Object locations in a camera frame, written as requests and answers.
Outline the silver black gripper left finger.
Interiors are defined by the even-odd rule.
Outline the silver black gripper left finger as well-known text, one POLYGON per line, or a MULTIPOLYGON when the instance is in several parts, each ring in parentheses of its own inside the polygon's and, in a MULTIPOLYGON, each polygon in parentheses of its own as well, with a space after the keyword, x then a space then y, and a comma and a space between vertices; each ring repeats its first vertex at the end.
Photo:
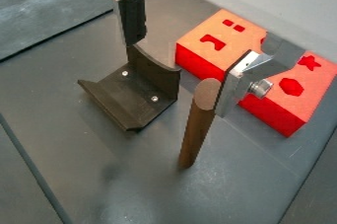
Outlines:
POLYGON ((128 46, 146 36, 145 0, 113 0, 120 17, 124 41, 128 46))

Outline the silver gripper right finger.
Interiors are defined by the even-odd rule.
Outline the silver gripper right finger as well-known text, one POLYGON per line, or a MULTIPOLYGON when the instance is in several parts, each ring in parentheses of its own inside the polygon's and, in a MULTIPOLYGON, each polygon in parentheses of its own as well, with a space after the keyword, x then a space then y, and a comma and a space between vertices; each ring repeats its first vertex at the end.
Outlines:
POLYGON ((293 42, 267 33, 261 45, 261 53, 247 50, 226 71, 214 111, 225 117, 247 94, 259 99, 271 89, 269 77, 289 70, 305 49, 293 42))

